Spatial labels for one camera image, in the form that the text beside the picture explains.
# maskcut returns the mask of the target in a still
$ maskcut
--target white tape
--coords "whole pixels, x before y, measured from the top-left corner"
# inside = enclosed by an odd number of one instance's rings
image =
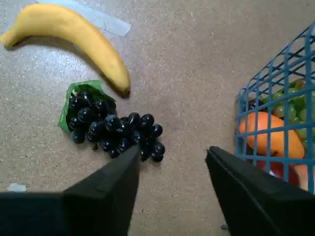
[[[119,36],[125,36],[130,28],[131,24],[122,21],[120,19],[117,19],[115,17],[112,17],[110,15],[107,15],[101,11],[94,10],[90,7],[83,6],[75,1],[71,0],[36,0],[38,3],[52,3],[64,6],[66,8],[69,8],[71,10],[76,11],[81,16],[86,18],[88,21],[90,21],[93,25],[95,25],[97,28],[109,31],[113,34],[119,35]]]

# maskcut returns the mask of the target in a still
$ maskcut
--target banana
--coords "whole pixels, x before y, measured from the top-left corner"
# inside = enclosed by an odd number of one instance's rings
[[[10,47],[28,36],[58,37],[77,45],[119,91],[129,93],[129,72],[117,51],[94,25],[75,11],[47,3],[27,6],[14,26],[0,37],[0,42]]]

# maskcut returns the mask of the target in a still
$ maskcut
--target blue plastic basket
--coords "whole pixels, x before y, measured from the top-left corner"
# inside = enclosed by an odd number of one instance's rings
[[[276,55],[262,70],[260,70],[247,84],[241,89],[237,99],[237,132],[236,139],[236,156],[244,160],[252,160],[256,166],[258,160],[265,161],[266,172],[270,171],[271,162],[283,163],[283,179],[289,179],[289,165],[305,164],[308,166],[308,190],[314,193],[313,166],[313,145],[308,145],[303,159],[294,159],[288,156],[288,131],[301,128],[307,129],[306,142],[313,144],[314,134],[313,127],[313,104],[315,104],[315,22],[313,22],[306,30],[290,42],[278,55]],[[293,81],[299,78],[305,78],[304,88],[296,92],[290,93],[289,87]],[[283,96],[273,100],[273,94],[282,89]],[[306,121],[304,123],[292,123],[289,120],[289,106],[295,97],[303,97],[306,109]],[[255,107],[249,109],[249,101],[255,99]],[[282,102],[284,105],[284,127],[271,129],[271,114],[275,106]],[[265,109],[268,113],[268,129],[257,130],[258,115],[257,112]],[[256,112],[254,132],[247,131],[247,115]],[[245,119],[245,133],[240,133],[240,122]],[[271,133],[284,131],[284,157],[271,156]],[[267,133],[267,156],[260,156],[257,153],[257,135]],[[249,148],[244,140],[249,135],[255,136],[254,147],[252,153],[249,153]]]

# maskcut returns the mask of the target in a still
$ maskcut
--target green leaf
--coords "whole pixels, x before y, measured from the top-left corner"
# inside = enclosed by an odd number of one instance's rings
[[[104,93],[101,87],[100,80],[89,80],[84,82],[73,83],[69,86],[67,93],[65,95],[65,105],[63,107],[63,111],[60,115],[60,119],[58,122],[58,126],[65,132],[70,132],[67,121],[72,117],[71,111],[69,110],[69,101],[72,97],[73,93],[78,93],[81,90],[87,91],[92,94],[93,99],[104,99],[104,100],[112,100],[116,102],[112,97],[108,96]]]

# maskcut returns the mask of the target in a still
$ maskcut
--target beige carpet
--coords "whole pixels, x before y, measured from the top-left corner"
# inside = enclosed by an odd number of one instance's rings
[[[0,0],[0,33],[22,7]],[[121,116],[154,114],[164,127],[165,160],[142,167],[131,236],[220,236],[223,215],[204,159],[217,145],[233,151],[234,98],[287,42],[315,19],[310,0],[92,0],[88,5],[132,23],[123,38],[106,33],[126,62],[131,97]],[[100,79],[70,43],[30,38],[0,47],[0,190],[62,190],[108,162],[77,147],[58,127],[72,82]]]

